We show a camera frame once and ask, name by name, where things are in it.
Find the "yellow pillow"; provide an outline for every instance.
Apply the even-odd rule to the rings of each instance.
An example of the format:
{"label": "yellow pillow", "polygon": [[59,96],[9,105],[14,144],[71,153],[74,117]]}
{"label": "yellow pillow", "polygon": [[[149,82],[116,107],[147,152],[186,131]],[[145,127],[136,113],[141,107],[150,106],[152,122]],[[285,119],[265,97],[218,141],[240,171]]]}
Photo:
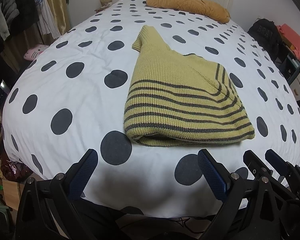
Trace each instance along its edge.
{"label": "yellow pillow", "polygon": [[178,9],[206,15],[221,23],[227,23],[230,20],[227,9],[209,0],[147,0],[147,5],[155,8]]}

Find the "polka dot bedsheet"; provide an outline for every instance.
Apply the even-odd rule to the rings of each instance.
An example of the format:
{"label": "polka dot bedsheet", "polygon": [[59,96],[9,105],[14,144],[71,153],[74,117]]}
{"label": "polka dot bedsheet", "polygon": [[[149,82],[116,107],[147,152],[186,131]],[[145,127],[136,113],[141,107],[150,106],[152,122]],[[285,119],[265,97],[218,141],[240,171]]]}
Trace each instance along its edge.
{"label": "polka dot bedsheet", "polygon": [[[267,52],[232,20],[220,24],[150,8],[146,0],[119,0],[61,36],[24,71],[3,110],[11,160],[51,179],[92,148],[98,165],[82,195],[87,200],[153,217],[218,211],[221,202],[197,165],[202,147],[145,147],[124,134],[124,105],[139,55],[131,46],[144,24],[173,50],[222,64],[236,86],[256,135],[206,147],[217,162],[253,178],[243,168],[244,152],[252,150],[268,165],[264,155],[273,149],[300,166],[300,110]],[[276,171],[273,176],[286,185]]]}

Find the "pink towel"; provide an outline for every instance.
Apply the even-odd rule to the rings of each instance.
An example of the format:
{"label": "pink towel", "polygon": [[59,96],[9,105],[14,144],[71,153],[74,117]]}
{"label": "pink towel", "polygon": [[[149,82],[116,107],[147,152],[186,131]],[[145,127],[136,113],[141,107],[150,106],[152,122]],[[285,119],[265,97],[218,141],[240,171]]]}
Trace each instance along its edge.
{"label": "pink towel", "polygon": [[296,55],[297,59],[300,60],[300,36],[296,33],[289,25],[284,24],[282,26],[277,26],[278,31],[287,38],[288,41],[292,43],[293,46],[296,47],[293,50],[293,53]]}

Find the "striped sweater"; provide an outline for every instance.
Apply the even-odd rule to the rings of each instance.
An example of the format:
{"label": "striped sweater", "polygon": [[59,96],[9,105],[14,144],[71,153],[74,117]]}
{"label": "striped sweater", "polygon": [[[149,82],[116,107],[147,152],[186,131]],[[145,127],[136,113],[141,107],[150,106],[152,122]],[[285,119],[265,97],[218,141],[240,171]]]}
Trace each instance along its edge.
{"label": "striped sweater", "polygon": [[124,110],[124,129],[146,146],[229,144],[254,138],[254,128],[225,68],[182,55],[144,25]]}

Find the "hello kitty plush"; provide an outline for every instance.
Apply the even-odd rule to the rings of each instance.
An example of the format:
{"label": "hello kitty plush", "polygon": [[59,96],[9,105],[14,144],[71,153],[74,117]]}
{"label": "hello kitty plush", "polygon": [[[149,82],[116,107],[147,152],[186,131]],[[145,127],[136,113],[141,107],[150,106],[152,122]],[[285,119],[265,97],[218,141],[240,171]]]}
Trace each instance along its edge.
{"label": "hello kitty plush", "polygon": [[35,47],[28,49],[26,54],[24,54],[23,58],[29,61],[34,61],[36,57],[38,57],[42,52],[44,52],[49,46],[38,44]]}

